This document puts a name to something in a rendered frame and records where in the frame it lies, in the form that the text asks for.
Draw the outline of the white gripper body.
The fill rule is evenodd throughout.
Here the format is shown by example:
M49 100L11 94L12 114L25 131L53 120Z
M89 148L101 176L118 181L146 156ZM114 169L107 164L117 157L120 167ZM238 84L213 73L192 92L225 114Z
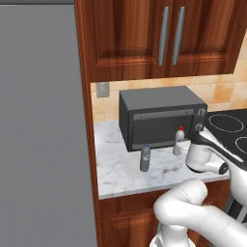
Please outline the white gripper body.
M187 154L191 145L190 141L179 142L179 149L181 154Z

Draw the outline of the wooden lower cupboard door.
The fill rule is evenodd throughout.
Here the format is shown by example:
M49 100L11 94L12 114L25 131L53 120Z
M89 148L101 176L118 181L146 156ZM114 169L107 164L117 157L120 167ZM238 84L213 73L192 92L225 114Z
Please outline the wooden lower cupboard door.
M102 221L102 247L150 247L157 224L152 212Z

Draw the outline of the wooden cupboard door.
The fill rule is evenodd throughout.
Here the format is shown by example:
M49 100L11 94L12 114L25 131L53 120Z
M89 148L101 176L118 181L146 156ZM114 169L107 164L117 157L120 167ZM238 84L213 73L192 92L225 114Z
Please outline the wooden cupboard door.
M179 8L185 7L173 65ZM166 72L170 77L231 74L247 30L247 0L174 0Z
M169 7L168 41L173 0L83 0L83 6L91 81L165 75L165 55L158 65L160 30Z
M157 224L152 212L102 221L102 247L150 247Z

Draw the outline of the wooden upper cupboard door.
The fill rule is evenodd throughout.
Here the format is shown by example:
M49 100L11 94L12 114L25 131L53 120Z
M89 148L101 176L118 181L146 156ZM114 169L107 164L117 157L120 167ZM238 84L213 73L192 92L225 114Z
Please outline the wooden upper cupboard door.
M179 8L185 7L173 65ZM247 0L174 0L166 72L170 77L231 74L247 30Z
M91 81L165 75L165 55L158 65L160 30L169 7L168 41L173 0L83 0L83 6Z

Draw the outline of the red-capped water bottle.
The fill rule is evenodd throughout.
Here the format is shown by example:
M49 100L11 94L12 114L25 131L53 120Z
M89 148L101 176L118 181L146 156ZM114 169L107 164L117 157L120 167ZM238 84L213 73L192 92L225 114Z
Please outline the red-capped water bottle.
M183 141L184 140L184 131L183 131L183 126L181 125L179 128L178 128L178 131L176 133L176 136L175 136L175 144L174 144L174 147L173 147L173 155L180 155L180 147L178 146L178 143L180 141Z

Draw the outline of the blue-capped water bottle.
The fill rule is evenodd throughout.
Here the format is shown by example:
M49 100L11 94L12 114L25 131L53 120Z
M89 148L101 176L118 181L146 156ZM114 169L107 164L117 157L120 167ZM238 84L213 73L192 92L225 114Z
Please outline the blue-capped water bottle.
M148 144L142 147L140 157L140 170L146 172L150 167L151 149Z

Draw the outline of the black hob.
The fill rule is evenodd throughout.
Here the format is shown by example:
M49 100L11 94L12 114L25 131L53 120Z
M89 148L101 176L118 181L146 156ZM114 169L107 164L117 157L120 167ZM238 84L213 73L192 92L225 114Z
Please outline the black hob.
M228 151L247 163L247 109L208 112L205 127Z

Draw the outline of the dark grey microwave oven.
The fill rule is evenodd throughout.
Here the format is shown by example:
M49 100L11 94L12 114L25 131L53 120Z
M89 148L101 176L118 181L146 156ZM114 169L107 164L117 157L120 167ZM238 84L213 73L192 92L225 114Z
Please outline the dark grey microwave oven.
M206 121L207 104L186 86L121 90L119 128L128 151L140 151L175 144L183 126L189 140Z

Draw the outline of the wooden drawer front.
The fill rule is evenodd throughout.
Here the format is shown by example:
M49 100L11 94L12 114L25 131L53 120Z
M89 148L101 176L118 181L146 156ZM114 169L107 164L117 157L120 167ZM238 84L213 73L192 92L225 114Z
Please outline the wooden drawer front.
M230 194L230 189L224 186L209 184L208 195L203 202L204 206L213 205L223 208ZM99 201L100 219L111 220L124 216L134 215L143 211L152 210L156 199L165 193L165 190L123 196Z

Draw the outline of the grey fridge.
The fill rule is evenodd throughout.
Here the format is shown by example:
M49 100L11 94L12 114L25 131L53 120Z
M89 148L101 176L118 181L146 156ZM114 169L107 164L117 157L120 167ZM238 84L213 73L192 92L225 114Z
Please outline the grey fridge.
M72 5L0 5L0 247L97 247Z

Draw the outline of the grey wall outlet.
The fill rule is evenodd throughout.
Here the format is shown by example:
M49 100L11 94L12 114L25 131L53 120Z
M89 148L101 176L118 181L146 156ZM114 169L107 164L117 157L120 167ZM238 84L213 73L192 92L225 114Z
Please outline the grey wall outlet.
M96 97L109 97L110 96L110 86L108 82L97 82L96 83Z

